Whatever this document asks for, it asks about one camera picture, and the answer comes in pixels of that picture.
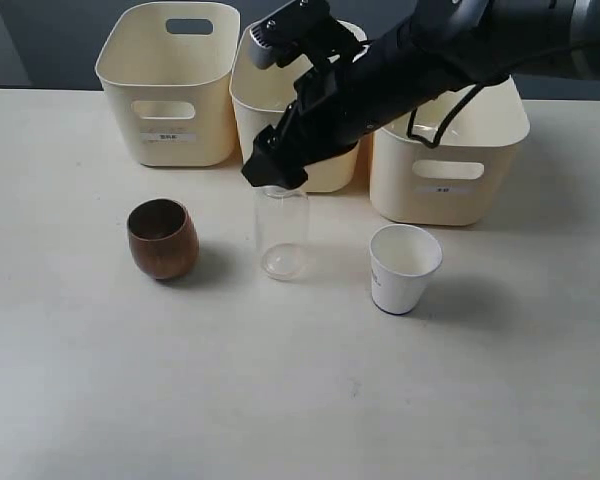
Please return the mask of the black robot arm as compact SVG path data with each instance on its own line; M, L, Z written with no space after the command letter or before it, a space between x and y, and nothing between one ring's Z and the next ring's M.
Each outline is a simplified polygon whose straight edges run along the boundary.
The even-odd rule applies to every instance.
M292 1L249 38L260 69L311 63L282 119L254 139L242 169L254 187L296 189L309 165L449 91L472 99L513 74L600 81L600 1L420 1L367 42L327 2Z

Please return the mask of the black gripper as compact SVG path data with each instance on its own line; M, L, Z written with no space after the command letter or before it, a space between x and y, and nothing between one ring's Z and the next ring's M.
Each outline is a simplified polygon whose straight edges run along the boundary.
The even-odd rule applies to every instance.
M357 60L311 68L277 127L253 140L242 175L252 187L301 187L305 165L350 150L366 134L460 87L460 71L413 36L410 16L374 40Z

